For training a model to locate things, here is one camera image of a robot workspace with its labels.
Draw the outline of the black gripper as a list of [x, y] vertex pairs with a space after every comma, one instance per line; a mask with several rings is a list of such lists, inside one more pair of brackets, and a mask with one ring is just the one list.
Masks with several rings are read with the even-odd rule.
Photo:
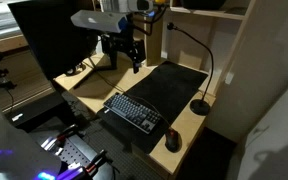
[[126, 54], [133, 62], [133, 73], [139, 72], [139, 64], [146, 59], [145, 43], [143, 40], [128, 42]]

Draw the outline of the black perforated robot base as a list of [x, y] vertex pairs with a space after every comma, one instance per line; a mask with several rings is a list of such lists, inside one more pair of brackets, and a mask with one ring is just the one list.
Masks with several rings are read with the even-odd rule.
[[112, 166], [107, 151], [96, 152], [78, 135], [76, 125], [65, 129], [57, 136], [48, 137], [41, 147], [56, 155], [68, 167], [59, 175], [41, 171], [34, 180], [117, 180], [119, 171]]

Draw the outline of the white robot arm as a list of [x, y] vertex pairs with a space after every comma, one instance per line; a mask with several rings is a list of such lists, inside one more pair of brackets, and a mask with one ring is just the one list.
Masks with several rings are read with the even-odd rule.
[[157, 13], [153, 10], [152, 0], [99, 0], [100, 11], [79, 10], [71, 16], [72, 23], [81, 28], [102, 32], [102, 50], [111, 56], [119, 51], [125, 53], [131, 60], [133, 72], [137, 73], [141, 63], [146, 59], [143, 40], [135, 40], [135, 30], [150, 35], [150, 32], [133, 23], [133, 14], [139, 13], [151, 18], [147, 24], [152, 24]]

